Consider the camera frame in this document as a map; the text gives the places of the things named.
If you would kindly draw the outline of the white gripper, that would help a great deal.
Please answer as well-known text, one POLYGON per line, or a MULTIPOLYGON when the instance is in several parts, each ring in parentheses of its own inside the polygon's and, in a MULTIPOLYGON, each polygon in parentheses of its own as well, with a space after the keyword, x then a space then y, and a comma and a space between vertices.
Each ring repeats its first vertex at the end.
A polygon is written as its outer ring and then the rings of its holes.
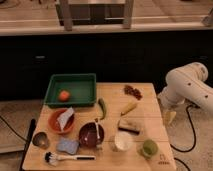
MULTIPOLYGON (((157 95, 157 98, 163 111, 172 110, 175 107, 175 105, 171 101, 169 101, 162 93, 159 93, 157 95)), ((174 120, 175 116, 176 116, 175 111, 168 111, 165 114, 165 125, 170 125, 174 120)))

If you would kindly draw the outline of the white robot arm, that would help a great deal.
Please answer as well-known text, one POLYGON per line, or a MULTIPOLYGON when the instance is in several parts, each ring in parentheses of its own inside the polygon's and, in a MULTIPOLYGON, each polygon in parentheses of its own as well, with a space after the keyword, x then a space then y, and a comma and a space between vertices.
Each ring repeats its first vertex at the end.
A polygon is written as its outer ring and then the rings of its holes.
POLYGON ((172 69, 166 74, 166 86, 157 96, 162 107, 164 125, 173 121, 176 116, 174 108, 185 100, 213 114, 213 88, 205 84, 207 78, 208 69, 200 62, 172 69))

